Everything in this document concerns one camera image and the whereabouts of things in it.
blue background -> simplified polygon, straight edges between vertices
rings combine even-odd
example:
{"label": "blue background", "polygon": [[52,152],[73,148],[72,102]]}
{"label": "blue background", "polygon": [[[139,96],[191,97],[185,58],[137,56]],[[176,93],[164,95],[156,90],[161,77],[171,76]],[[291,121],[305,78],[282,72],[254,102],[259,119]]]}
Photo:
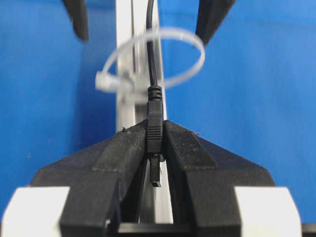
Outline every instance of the blue background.
{"label": "blue background", "polygon": [[[195,31],[198,1],[160,0],[160,22]],[[37,169],[115,133],[115,95],[94,78],[115,48],[114,1],[88,0],[78,40],[60,0],[0,1],[0,214]],[[316,222],[316,1],[237,0],[203,69],[166,91],[168,118],[266,167]],[[163,42],[164,72],[193,63]]]}

